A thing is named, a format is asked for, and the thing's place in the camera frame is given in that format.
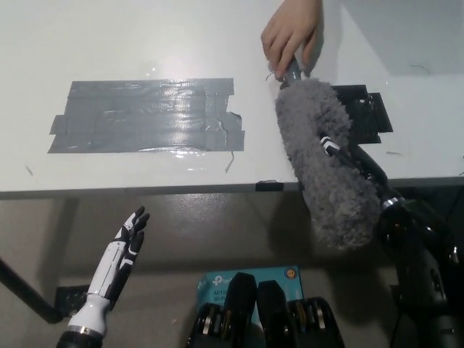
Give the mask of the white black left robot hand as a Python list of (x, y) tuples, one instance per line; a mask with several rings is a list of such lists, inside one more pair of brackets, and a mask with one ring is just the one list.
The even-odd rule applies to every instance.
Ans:
[(107, 314), (118, 300), (144, 242), (149, 219), (139, 207), (122, 224), (107, 245), (86, 294), (86, 302), (70, 319), (67, 329), (80, 334), (103, 337), (107, 333)]

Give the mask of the bare person hand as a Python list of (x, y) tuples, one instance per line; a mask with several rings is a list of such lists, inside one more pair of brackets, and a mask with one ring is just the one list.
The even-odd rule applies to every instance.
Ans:
[(320, 0), (285, 0), (261, 34), (262, 48), (277, 79), (282, 79), (298, 49), (309, 67), (323, 16)]

